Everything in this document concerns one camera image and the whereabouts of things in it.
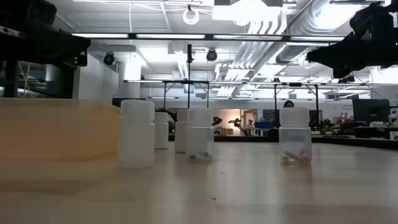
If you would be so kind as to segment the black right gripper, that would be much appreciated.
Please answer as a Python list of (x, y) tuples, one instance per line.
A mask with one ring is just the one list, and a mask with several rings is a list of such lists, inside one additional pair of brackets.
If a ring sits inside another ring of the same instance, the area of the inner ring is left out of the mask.
[(307, 53), (309, 62), (333, 69), (333, 78), (343, 78), (365, 67), (398, 65), (398, 30), (384, 40), (343, 40)]

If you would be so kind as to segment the black overhead frame crossbar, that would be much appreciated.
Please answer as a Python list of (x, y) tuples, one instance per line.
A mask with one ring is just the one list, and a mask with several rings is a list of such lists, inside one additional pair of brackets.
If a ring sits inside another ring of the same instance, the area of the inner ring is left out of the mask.
[(183, 33), (72, 33), (87, 39), (126, 40), (203, 40), (248, 42), (310, 42), (336, 43), (344, 39), (338, 35), (278, 35), (278, 34), (183, 34)]

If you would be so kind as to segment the tan plastic basket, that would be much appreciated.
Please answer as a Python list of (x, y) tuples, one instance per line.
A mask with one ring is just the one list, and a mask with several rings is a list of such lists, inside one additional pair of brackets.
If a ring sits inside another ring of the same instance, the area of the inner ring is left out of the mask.
[(98, 100), (0, 98), (0, 159), (85, 161), (111, 157), (119, 108)]

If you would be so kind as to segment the small opaque white pill bottle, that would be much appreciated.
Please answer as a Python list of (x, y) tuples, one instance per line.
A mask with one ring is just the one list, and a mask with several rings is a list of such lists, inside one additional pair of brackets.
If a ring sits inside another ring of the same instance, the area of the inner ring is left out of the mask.
[(175, 152), (185, 154), (187, 145), (188, 110), (177, 111), (175, 123)]
[(167, 149), (169, 143), (169, 115), (165, 112), (155, 112), (155, 150)]

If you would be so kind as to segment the black computer monitor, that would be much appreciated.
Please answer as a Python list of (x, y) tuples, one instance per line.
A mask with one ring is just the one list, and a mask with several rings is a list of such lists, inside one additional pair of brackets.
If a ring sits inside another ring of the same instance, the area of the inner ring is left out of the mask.
[(390, 104), (382, 99), (354, 99), (353, 116), (356, 122), (369, 124), (373, 121), (388, 122)]

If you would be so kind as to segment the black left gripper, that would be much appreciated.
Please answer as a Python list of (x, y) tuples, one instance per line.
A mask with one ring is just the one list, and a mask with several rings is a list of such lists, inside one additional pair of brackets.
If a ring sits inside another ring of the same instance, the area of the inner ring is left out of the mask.
[(0, 25), (0, 60), (36, 63), (64, 61), (79, 67), (87, 66), (90, 39), (70, 35), (63, 45), (65, 34), (38, 21), (25, 24), (24, 29)]

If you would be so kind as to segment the large opaque white pill bottle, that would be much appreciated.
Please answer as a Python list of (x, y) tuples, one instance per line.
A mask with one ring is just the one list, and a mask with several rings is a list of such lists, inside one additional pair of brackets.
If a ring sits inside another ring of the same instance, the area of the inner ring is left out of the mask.
[(118, 164), (142, 169), (154, 164), (155, 104), (144, 100), (121, 102)]

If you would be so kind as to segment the silver ceiling air duct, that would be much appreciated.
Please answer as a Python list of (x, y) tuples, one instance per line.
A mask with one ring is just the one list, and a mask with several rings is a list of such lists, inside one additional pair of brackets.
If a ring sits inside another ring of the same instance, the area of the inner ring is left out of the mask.
[(357, 4), (332, 4), (336, 0), (313, 0), (297, 20), (287, 28), (287, 35), (330, 35), (362, 8)]

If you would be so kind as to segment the clear pill bottle, blue pills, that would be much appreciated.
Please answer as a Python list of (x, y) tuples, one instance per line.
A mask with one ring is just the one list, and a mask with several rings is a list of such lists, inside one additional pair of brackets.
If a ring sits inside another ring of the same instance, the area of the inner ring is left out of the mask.
[(193, 161), (212, 161), (214, 146), (213, 110), (190, 108), (187, 116), (186, 153), (188, 158)]

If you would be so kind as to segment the clear pill bottle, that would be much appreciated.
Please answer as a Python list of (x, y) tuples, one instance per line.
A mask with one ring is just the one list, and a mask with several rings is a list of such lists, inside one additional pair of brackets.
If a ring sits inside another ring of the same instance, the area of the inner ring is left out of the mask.
[(193, 161), (212, 161), (214, 146), (213, 110), (190, 108), (187, 116), (186, 153), (188, 158)]
[(279, 110), (279, 149), (283, 164), (309, 164), (312, 160), (312, 131), (308, 108)]

